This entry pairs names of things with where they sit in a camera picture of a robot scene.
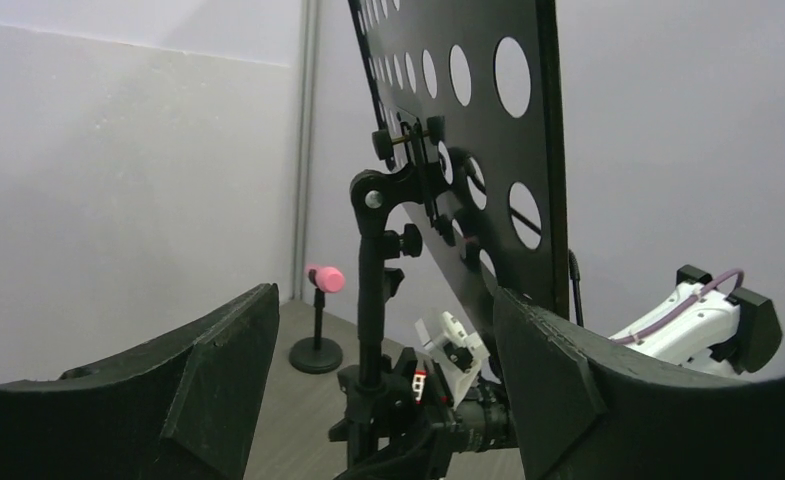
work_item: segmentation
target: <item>perforated board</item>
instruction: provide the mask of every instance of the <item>perforated board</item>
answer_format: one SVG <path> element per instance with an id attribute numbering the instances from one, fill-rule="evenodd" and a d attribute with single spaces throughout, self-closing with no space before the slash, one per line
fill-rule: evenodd
<path id="1" fill-rule="evenodd" d="M 443 144 L 426 145 L 428 161 L 445 167 L 449 188 L 434 194 L 454 239 L 431 228 L 422 206 L 405 208 L 490 351 L 496 278 L 568 318 L 554 1 L 349 2 L 379 128 L 394 137 L 406 131 L 401 122 L 445 117 Z M 396 160 L 409 161 L 403 146 Z M 513 219 L 511 204 L 541 225 L 541 238 Z"/>

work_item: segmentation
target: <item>gray wall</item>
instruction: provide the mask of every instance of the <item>gray wall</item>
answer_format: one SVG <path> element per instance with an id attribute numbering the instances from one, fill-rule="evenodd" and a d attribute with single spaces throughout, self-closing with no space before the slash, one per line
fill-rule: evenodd
<path id="1" fill-rule="evenodd" d="M 0 382 L 291 297 L 301 5 L 0 1 Z"/>
<path id="2" fill-rule="evenodd" d="M 329 305 L 354 320 L 348 184 L 380 165 L 346 3 L 321 7 L 307 258 L 350 276 Z M 558 16 L 569 235 L 589 327 L 624 327 L 689 262 L 744 268 L 785 330 L 785 0 L 566 0 Z M 387 335 L 416 345 L 412 324 L 426 309 L 461 309 L 429 257 L 398 264 L 408 279 L 389 304 Z M 762 376 L 782 373 L 785 340 Z"/>

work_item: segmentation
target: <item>small black stand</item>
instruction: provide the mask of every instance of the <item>small black stand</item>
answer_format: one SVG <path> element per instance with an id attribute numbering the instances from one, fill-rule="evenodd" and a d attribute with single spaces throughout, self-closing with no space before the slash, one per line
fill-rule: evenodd
<path id="1" fill-rule="evenodd" d="M 342 365 L 342 348 L 333 340 L 321 336 L 324 292 L 319 288 L 315 289 L 313 306 L 315 307 L 315 334 L 295 343 L 289 352 L 289 363 L 300 372 L 320 375 L 332 372 Z"/>

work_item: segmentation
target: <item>table surface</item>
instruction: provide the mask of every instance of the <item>table surface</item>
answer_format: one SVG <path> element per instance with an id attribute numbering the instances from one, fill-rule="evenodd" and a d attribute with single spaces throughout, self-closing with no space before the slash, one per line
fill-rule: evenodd
<path id="1" fill-rule="evenodd" d="M 306 375 L 289 364 L 292 345 L 312 335 L 313 309 L 295 301 L 280 309 L 280 333 L 271 363 L 246 480 L 332 480 L 345 469 L 345 444 L 330 443 L 327 431 L 342 419 L 345 396 L 336 373 Z M 356 327 L 325 315 L 324 336 L 345 354 L 343 365 L 357 362 Z M 402 347 L 387 341 L 384 352 L 397 359 Z M 516 449 L 457 454 L 447 480 L 523 480 Z"/>

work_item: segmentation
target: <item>silver bolt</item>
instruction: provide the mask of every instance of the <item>silver bolt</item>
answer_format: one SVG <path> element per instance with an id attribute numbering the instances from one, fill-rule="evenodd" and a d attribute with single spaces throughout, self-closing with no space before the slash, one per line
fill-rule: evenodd
<path id="1" fill-rule="evenodd" d="M 368 208 L 380 208 L 383 205 L 383 194 L 377 190 L 372 190 L 366 194 L 366 206 Z"/>

